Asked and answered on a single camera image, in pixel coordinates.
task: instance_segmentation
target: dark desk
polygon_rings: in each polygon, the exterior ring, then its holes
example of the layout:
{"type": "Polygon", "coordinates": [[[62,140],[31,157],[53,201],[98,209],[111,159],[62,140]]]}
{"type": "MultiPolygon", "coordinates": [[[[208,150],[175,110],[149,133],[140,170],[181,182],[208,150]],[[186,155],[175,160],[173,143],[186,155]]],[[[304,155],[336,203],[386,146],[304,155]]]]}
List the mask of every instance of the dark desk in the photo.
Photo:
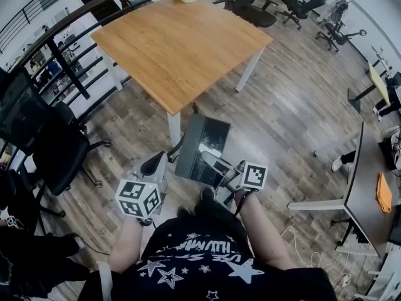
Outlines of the dark desk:
{"type": "Polygon", "coordinates": [[[353,134],[344,140],[328,144],[316,150],[315,154],[316,156],[320,156],[326,151],[354,139],[355,136],[358,137],[357,153],[354,160],[353,175],[348,183],[344,197],[330,201],[289,203],[288,208],[310,211],[344,209],[365,235],[373,250],[350,249],[339,246],[336,251],[362,255],[378,255],[383,258],[390,237],[399,193],[395,176],[386,165],[375,134],[366,124],[362,123],[359,133],[353,134]],[[377,202],[376,189],[380,172],[383,172],[393,194],[391,213],[384,213],[377,202]]]}

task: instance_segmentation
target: white table leg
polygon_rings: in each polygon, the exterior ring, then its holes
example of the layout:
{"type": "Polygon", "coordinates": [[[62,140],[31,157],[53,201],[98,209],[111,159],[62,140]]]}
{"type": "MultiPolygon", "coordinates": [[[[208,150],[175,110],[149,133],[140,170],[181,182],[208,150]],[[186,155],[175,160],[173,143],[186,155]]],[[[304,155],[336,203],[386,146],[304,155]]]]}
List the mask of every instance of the white table leg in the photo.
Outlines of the white table leg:
{"type": "Polygon", "coordinates": [[[177,112],[175,115],[167,112],[167,118],[169,119],[171,144],[175,147],[181,139],[181,112],[177,112]]]}
{"type": "Polygon", "coordinates": [[[264,50],[264,48],[262,50],[259,50],[258,52],[256,52],[252,56],[251,60],[249,60],[248,66],[246,67],[245,72],[242,75],[242,77],[237,85],[237,88],[236,88],[237,92],[240,92],[244,88],[246,81],[248,80],[249,76],[251,75],[251,73],[253,71],[253,68],[255,68],[256,63],[258,62],[259,58],[261,57],[263,50],[264,50]]]}
{"type": "Polygon", "coordinates": [[[328,211],[331,209],[344,209],[344,200],[332,199],[331,201],[289,203],[287,208],[293,211],[328,211]]]}
{"type": "Polygon", "coordinates": [[[345,136],[344,138],[342,138],[340,140],[334,140],[333,142],[330,142],[329,144],[324,145],[324,146],[320,147],[319,149],[315,150],[315,155],[322,156],[323,154],[328,152],[330,149],[335,149],[335,148],[357,138],[359,134],[360,134],[360,130],[358,132],[355,132],[353,134],[345,136]]]}
{"type": "Polygon", "coordinates": [[[107,69],[108,69],[108,72],[111,74],[111,76],[112,76],[112,78],[113,78],[113,80],[114,80],[114,83],[115,83],[115,85],[116,85],[116,87],[117,87],[117,90],[118,90],[118,91],[123,90],[123,87],[122,87],[122,85],[121,85],[121,81],[120,81],[120,79],[118,78],[117,72],[115,71],[115,68],[114,68],[114,66],[113,66],[112,59],[111,59],[110,56],[109,56],[103,49],[101,49],[99,46],[98,46],[98,51],[99,51],[99,54],[101,54],[101,56],[103,57],[103,61],[105,62],[105,65],[106,65],[106,67],[107,67],[107,69]]]}
{"type": "Polygon", "coordinates": [[[344,246],[337,246],[336,251],[357,255],[378,256],[375,250],[368,250],[366,248],[345,248],[344,246]]]}

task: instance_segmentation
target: office chair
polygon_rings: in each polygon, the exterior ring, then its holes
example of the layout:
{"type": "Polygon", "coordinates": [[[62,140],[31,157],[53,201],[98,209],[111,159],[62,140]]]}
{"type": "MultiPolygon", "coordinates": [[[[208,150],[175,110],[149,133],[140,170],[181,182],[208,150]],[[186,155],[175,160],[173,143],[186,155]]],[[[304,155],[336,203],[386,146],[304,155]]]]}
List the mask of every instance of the office chair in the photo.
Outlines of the office chair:
{"type": "Polygon", "coordinates": [[[252,23],[256,27],[267,28],[276,22],[272,14],[253,6],[255,0],[234,0],[232,11],[243,20],[252,23]]]}
{"type": "Polygon", "coordinates": [[[38,221],[44,235],[49,234],[46,233],[44,228],[40,214],[41,211],[59,218],[65,216],[64,211],[57,213],[40,204],[45,185],[42,185],[38,195],[35,197],[33,194],[33,186],[29,185],[29,187],[27,187],[23,177],[14,170],[2,173],[0,176],[0,184],[1,191],[5,194],[2,195],[0,199],[1,209],[8,207],[8,214],[17,218],[18,221],[21,222],[24,230],[31,235],[34,235],[38,221]]]}
{"type": "Polygon", "coordinates": [[[357,33],[350,33],[350,34],[342,34],[340,33],[341,28],[344,26],[344,23],[341,21],[342,13],[340,11],[335,11],[332,15],[331,18],[333,20],[333,23],[325,23],[325,28],[328,31],[328,35],[322,33],[321,31],[318,32],[318,35],[316,36],[316,39],[323,38],[326,40],[329,44],[328,51],[331,51],[332,47],[335,48],[336,53],[339,52],[338,47],[336,46],[336,43],[338,43],[340,46],[344,45],[347,41],[351,40],[351,37],[360,35],[360,36],[366,36],[367,32],[364,29],[361,29],[357,33]]]}
{"type": "Polygon", "coordinates": [[[282,2],[287,6],[290,13],[287,11],[276,11],[274,15],[278,13],[285,15],[287,19],[285,19],[283,23],[285,24],[291,19],[298,25],[298,30],[300,30],[302,27],[299,24],[299,20],[306,19],[310,11],[324,5],[326,0],[309,0],[308,2],[305,0],[282,0],[282,2]]]}
{"type": "MultiPolygon", "coordinates": [[[[63,102],[49,106],[37,93],[25,68],[0,73],[0,137],[25,155],[33,155],[35,174],[54,195],[60,195],[82,168],[87,153],[105,145],[90,145],[85,126],[78,125],[71,109],[63,102]]],[[[19,168],[25,170],[24,164],[19,168]]],[[[96,187],[102,183],[83,169],[96,187]]]]}

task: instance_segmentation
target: shoe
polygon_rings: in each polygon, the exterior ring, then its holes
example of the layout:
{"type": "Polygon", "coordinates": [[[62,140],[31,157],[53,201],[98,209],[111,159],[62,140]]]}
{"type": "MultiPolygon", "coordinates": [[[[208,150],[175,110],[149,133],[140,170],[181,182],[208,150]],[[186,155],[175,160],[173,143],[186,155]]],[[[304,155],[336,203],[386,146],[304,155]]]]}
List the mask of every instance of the shoe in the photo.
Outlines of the shoe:
{"type": "Polygon", "coordinates": [[[353,174],[353,164],[349,164],[348,165],[348,177],[346,178],[347,184],[351,181],[352,174],[353,174]]]}
{"type": "Polygon", "coordinates": [[[338,156],[338,158],[332,163],[331,165],[331,171],[335,173],[340,169],[340,167],[343,165],[343,162],[341,161],[341,156],[338,156]]]}
{"type": "Polygon", "coordinates": [[[73,238],[76,244],[80,247],[80,250],[85,248],[85,242],[81,239],[81,237],[76,233],[71,233],[68,235],[70,238],[73,238]]]}
{"type": "Polygon", "coordinates": [[[187,216],[190,216],[190,211],[187,209],[185,206],[180,206],[177,210],[177,217],[179,218],[185,218],[187,216]]]}
{"type": "Polygon", "coordinates": [[[209,197],[211,199],[215,199],[216,193],[214,192],[214,188],[211,186],[205,186],[202,189],[202,192],[200,192],[200,200],[203,201],[205,200],[206,197],[209,197]]]}

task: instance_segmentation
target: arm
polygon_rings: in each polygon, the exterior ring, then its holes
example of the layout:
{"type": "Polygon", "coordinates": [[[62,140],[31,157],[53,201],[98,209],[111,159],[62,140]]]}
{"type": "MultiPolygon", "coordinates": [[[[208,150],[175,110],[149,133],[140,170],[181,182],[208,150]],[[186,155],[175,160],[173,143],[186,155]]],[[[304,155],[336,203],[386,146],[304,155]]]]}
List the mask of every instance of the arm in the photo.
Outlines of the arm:
{"type": "Polygon", "coordinates": [[[139,261],[142,231],[143,228],[136,218],[125,218],[121,232],[108,259],[112,271],[123,273],[139,261]]]}
{"type": "MultiPolygon", "coordinates": [[[[236,196],[237,204],[240,198],[241,195],[236,196]]],[[[264,213],[256,195],[245,199],[239,214],[258,259],[282,270],[297,267],[289,258],[283,239],[264,213]]]]}

